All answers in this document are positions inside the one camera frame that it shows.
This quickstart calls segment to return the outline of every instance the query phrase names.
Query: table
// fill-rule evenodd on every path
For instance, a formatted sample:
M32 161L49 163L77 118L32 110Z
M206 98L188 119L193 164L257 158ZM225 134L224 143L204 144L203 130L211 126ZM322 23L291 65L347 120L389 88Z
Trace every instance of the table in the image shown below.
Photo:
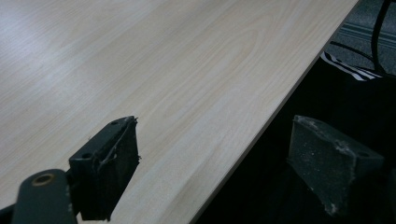
M113 119L141 163L113 223L205 208L358 0L3 0L0 206Z

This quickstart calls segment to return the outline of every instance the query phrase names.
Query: round hole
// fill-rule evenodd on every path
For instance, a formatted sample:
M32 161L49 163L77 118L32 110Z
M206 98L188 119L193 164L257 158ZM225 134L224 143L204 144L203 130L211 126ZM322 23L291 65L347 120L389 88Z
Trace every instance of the round hole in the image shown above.
M91 153L84 153L84 154L82 154L82 156L81 156L81 158L82 159L89 159L90 157L92 157L92 154Z
M361 157L369 157L370 155L366 152L358 152Z
M40 175L32 181L32 185L35 187L48 185L48 183L50 183L54 177L55 177L55 175L53 175L53 174Z

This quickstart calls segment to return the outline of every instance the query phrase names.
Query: black cloth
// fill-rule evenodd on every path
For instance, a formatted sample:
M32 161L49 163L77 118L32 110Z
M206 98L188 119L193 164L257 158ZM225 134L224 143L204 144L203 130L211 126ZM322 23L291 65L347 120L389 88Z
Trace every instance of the black cloth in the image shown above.
M395 78L323 53L197 222L389 222L389 205L381 201L387 197L383 186L370 185L365 189L370 191L367 197L358 196L356 206L364 213L330 217L286 158L292 119L302 115L322 120L383 155L382 174L387 175L396 162L395 100ZM376 220L374 214L381 212L384 218Z

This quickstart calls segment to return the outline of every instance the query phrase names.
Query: wooden table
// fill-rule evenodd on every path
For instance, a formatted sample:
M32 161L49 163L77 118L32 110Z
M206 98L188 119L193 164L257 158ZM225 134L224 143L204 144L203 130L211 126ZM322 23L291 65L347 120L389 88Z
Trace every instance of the wooden table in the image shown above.
M358 0L3 0L0 206L113 119L141 164L112 223L187 223Z

